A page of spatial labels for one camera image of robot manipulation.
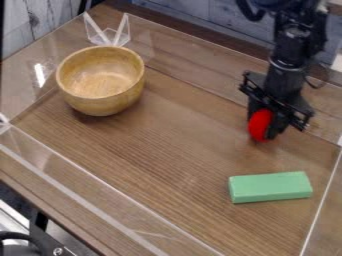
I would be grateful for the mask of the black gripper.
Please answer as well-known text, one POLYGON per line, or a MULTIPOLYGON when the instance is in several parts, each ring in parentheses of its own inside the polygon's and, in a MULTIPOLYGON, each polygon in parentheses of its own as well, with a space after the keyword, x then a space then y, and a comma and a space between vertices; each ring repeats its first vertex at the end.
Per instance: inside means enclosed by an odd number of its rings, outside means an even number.
POLYGON ((316 111, 303 96, 304 83, 304 68, 283 69, 272 64, 267 74, 244 72, 240 90, 248 95, 249 124, 268 126, 268 140, 283 134, 289 126, 300 131, 308 128, 316 111))

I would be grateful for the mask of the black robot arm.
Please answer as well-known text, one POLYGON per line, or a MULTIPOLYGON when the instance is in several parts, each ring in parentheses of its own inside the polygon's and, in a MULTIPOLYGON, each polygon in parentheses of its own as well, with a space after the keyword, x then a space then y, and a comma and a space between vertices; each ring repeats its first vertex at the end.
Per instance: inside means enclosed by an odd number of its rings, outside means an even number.
POLYGON ((328 41, 325 0, 236 0, 244 16, 258 22, 275 16, 275 49, 267 74, 244 73, 240 90, 248 95, 248 129, 267 142, 289 127, 305 130, 315 109, 303 96, 316 55, 328 41))

